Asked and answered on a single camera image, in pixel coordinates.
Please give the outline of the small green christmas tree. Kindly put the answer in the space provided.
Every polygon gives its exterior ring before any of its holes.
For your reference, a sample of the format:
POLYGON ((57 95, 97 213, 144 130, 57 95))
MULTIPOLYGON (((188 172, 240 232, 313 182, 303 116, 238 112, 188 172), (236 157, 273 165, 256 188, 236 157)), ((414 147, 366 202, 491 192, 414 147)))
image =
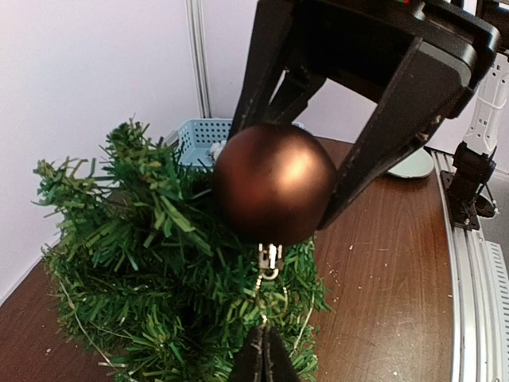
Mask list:
POLYGON ((101 158, 40 160, 39 205, 62 219, 44 262, 69 337, 117 381, 229 381, 256 326, 278 330, 300 381, 318 367, 312 313, 326 308, 315 243, 283 252, 272 280, 212 203, 210 171, 125 122, 101 158))

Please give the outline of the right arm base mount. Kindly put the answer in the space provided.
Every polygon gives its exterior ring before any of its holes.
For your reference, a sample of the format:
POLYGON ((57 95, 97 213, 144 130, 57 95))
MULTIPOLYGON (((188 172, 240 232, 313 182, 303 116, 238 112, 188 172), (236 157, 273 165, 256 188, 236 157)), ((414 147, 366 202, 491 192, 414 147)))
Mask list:
POLYGON ((479 230, 479 218, 493 218, 498 206, 488 187, 490 175, 470 179, 462 173, 442 170, 440 178, 445 187, 445 201, 451 225, 464 230, 479 230))

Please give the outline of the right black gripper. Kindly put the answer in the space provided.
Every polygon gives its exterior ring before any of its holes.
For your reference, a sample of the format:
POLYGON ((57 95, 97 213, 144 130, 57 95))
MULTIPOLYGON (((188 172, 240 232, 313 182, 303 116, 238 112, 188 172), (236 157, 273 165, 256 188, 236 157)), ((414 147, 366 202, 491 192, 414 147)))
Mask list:
POLYGON ((336 171, 318 227, 459 115, 495 58, 499 32, 444 1, 305 1, 312 68, 376 109, 336 171))

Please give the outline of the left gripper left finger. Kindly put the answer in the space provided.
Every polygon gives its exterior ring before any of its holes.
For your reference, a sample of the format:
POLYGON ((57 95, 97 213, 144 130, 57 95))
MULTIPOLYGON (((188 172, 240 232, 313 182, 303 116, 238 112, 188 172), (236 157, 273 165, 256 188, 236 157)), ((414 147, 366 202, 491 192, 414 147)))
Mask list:
POLYGON ((235 355, 229 381, 266 381, 264 366, 265 332, 265 326, 256 326, 249 332, 243 347, 235 355))

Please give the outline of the red bauble ornament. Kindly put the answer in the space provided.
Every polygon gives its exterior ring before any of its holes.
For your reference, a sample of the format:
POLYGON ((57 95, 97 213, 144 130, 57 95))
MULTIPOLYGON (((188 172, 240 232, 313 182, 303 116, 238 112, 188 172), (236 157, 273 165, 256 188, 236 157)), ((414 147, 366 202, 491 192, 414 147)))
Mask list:
POLYGON ((335 177, 324 147, 300 127, 259 124, 227 140, 212 171, 215 203, 236 235, 257 244, 262 278, 277 278, 284 247, 318 229, 335 177))

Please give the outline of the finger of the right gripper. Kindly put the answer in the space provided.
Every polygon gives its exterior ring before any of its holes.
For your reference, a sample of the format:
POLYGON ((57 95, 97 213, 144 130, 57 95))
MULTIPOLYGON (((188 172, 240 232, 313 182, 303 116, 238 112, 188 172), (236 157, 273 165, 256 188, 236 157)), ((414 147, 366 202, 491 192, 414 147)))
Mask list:
POLYGON ((305 1, 259 1, 243 87, 230 134, 260 123, 290 124, 326 77, 312 68, 305 1))

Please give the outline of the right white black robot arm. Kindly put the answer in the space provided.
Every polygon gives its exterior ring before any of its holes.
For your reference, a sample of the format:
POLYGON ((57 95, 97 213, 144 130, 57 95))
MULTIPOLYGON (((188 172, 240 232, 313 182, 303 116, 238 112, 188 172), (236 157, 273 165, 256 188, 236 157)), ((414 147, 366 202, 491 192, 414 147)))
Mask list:
POLYGON ((376 103, 336 172, 326 227, 378 176, 423 147, 445 119, 476 106, 442 171, 451 223, 478 229, 508 100, 508 12, 480 1, 261 1, 231 127, 294 121, 326 80, 376 103))

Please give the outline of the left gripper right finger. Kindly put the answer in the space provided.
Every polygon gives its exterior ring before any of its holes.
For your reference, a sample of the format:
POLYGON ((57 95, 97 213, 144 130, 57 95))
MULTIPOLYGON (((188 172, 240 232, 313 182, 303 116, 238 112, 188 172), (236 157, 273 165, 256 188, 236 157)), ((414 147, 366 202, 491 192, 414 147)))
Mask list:
POLYGON ((299 382, 279 332, 274 327, 264 329, 264 380, 266 382, 299 382))

